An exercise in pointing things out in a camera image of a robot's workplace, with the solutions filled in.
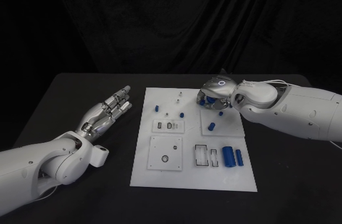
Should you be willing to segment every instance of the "circular hole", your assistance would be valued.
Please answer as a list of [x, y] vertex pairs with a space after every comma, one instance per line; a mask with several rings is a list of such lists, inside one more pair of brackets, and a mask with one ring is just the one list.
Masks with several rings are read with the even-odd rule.
[[163, 156], [163, 157], [162, 157], [162, 161], [163, 161], [163, 162], [167, 162], [167, 160], [169, 160], [169, 156]]

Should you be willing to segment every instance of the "black backdrop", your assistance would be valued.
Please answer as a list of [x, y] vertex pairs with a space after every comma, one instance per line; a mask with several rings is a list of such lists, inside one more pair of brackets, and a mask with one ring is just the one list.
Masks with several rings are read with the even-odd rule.
[[342, 0], [0, 0], [0, 12], [4, 144], [61, 72], [299, 73], [342, 93]]

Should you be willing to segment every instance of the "robotic hand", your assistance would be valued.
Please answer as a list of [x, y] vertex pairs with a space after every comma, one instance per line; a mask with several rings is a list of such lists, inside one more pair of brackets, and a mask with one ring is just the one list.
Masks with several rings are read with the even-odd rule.
[[128, 91], [130, 86], [89, 109], [75, 132], [0, 152], [0, 216], [33, 202], [52, 187], [75, 182], [89, 164], [104, 164], [108, 150], [91, 142], [131, 108]]
[[[274, 88], [268, 83], [286, 86]], [[237, 84], [216, 76], [202, 86], [196, 103], [208, 109], [231, 106], [248, 121], [296, 137], [342, 142], [342, 95], [326, 90], [281, 80]]]

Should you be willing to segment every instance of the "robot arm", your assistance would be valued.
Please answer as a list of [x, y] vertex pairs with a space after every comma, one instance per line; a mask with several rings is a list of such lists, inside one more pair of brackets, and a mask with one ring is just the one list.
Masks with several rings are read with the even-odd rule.
[[[274, 88], [268, 83], [286, 87]], [[342, 141], [342, 96], [326, 90], [278, 80], [237, 84], [231, 78], [216, 76], [201, 88], [198, 103], [209, 109], [231, 105], [248, 121], [296, 137]]]
[[75, 132], [46, 143], [0, 152], [0, 216], [35, 201], [52, 187], [75, 182], [89, 164], [104, 164], [108, 150], [91, 142], [131, 108], [128, 91], [130, 86], [89, 109]]

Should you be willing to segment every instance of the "table surface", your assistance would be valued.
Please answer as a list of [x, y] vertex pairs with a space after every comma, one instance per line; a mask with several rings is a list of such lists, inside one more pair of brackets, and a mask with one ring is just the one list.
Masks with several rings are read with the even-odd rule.
[[[105, 165], [25, 205], [0, 223], [342, 223], [342, 151], [326, 141], [291, 137], [242, 118], [258, 192], [130, 187], [146, 87], [199, 89], [212, 75], [59, 74], [14, 147], [52, 140], [78, 125], [87, 110], [126, 85], [133, 107], [95, 144]], [[300, 75], [229, 75], [240, 82]]]

